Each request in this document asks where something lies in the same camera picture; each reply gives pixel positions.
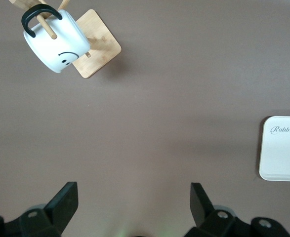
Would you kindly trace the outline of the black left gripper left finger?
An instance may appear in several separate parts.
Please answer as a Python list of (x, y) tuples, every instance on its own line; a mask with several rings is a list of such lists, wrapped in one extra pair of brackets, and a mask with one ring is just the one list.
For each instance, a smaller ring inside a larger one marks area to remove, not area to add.
[(60, 237), (78, 205), (77, 182), (67, 182), (44, 207), (33, 207), (7, 223), (0, 216), (0, 237)]

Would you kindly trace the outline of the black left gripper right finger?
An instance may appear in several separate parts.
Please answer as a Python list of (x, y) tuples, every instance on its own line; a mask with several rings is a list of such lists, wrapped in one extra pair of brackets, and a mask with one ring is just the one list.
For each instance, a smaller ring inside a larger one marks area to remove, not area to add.
[(190, 210), (196, 226), (187, 237), (289, 237), (290, 233), (277, 221), (255, 217), (247, 224), (231, 211), (216, 209), (200, 183), (191, 183)]

